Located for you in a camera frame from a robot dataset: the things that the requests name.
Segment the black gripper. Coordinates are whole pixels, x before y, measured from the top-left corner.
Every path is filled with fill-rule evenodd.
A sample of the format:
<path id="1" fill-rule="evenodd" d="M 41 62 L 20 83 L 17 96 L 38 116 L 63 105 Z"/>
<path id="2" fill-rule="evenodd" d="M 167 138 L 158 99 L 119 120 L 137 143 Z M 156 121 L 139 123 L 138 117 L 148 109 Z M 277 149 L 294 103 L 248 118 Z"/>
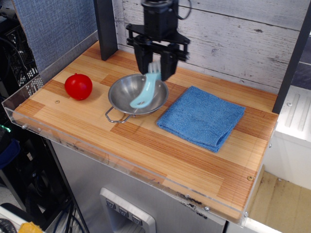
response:
<path id="1" fill-rule="evenodd" d="M 179 15 L 177 1 L 143 1 L 144 24 L 128 24 L 128 45 L 134 47 L 138 69 L 148 73 L 153 54 L 161 54 L 161 80 L 166 81 L 175 74 L 178 60 L 189 57 L 190 40 L 178 31 Z"/>

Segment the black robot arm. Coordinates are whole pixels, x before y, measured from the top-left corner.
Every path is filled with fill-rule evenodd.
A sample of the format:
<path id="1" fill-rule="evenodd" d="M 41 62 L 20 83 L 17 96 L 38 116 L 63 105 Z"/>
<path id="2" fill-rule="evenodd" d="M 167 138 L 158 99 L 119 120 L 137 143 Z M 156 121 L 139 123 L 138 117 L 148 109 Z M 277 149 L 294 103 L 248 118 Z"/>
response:
<path id="1" fill-rule="evenodd" d="M 143 0 L 144 24 L 128 24 L 127 44 L 134 48 L 138 69 L 148 72 L 153 54 L 160 55 L 161 80 L 175 74 L 178 61 L 189 57 L 190 40 L 178 31 L 179 16 L 177 0 Z"/>

